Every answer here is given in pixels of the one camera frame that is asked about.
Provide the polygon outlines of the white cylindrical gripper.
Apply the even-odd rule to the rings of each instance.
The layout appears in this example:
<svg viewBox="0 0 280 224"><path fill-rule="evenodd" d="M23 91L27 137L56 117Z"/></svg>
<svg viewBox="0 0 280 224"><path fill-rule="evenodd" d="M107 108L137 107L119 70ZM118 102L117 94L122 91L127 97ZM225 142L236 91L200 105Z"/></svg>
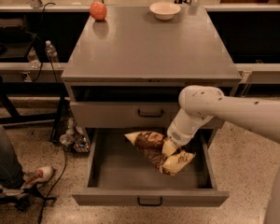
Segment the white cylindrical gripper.
<svg viewBox="0 0 280 224"><path fill-rule="evenodd" d="M163 143L161 153L166 157L173 155L178 147L185 146L212 118L213 116L188 114L180 108L167 130L170 139L166 139Z"/></svg>

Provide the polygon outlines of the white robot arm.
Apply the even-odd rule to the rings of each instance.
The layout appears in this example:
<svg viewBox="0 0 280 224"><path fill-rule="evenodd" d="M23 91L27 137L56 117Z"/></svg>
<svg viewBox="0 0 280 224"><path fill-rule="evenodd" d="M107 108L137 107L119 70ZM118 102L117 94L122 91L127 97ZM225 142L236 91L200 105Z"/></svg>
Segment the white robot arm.
<svg viewBox="0 0 280 224"><path fill-rule="evenodd" d="M180 109L167 130L177 147L186 145L214 117L280 144L280 101L230 97L216 87L187 86L178 103ZM263 224L280 224L280 167Z"/></svg>

